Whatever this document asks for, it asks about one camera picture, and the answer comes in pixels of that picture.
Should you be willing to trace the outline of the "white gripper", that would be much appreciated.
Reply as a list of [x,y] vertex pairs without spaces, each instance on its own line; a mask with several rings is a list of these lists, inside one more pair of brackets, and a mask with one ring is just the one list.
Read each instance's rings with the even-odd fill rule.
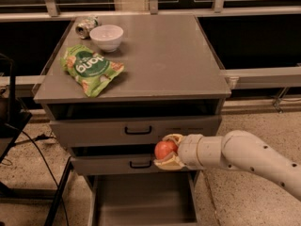
[[198,143],[203,135],[169,134],[162,138],[163,141],[173,141],[178,148],[178,154],[172,152],[163,159],[155,159],[154,165],[160,170],[181,170],[187,167],[190,170],[202,170],[198,159]]

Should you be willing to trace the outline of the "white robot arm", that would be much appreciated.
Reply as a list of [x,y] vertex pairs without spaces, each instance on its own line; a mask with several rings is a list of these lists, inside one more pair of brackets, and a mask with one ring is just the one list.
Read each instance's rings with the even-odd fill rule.
[[247,131],[223,137],[170,134],[154,148],[154,165],[161,170],[221,168],[258,175],[301,200],[301,165],[275,151]]

